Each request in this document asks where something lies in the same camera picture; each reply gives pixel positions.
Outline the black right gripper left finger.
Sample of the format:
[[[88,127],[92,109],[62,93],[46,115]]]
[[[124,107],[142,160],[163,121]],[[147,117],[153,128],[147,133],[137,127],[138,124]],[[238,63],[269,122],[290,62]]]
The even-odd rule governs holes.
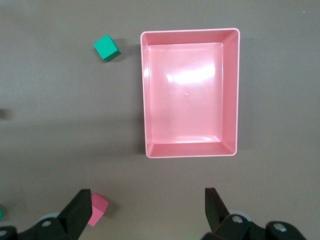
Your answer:
[[[92,216],[91,190],[81,189],[57,217],[17,234],[19,240],[77,240]]]

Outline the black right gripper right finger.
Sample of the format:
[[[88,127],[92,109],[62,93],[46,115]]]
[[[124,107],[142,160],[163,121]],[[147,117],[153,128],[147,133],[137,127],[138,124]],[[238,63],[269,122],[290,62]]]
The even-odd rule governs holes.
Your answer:
[[[205,215],[211,229],[204,240],[304,240],[305,236],[293,225],[270,221],[264,228],[242,214],[231,214],[217,190],[206,188]]]

